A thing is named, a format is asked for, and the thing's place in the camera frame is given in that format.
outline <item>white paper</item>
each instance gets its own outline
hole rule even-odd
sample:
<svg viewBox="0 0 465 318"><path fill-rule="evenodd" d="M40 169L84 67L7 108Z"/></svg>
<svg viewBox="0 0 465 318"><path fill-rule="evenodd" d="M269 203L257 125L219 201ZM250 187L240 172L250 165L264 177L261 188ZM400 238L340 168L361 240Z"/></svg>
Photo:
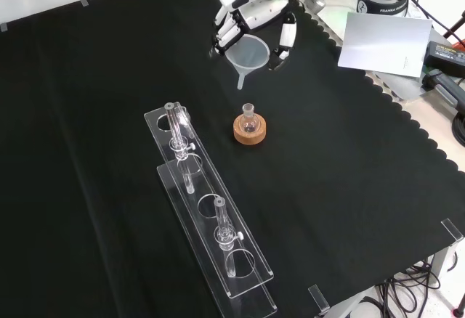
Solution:
<svg viewBox="0 0 465 318"><path fill-rule="evenodd" d="M419 77L432 22L349 13L338 66Z"/></svg>

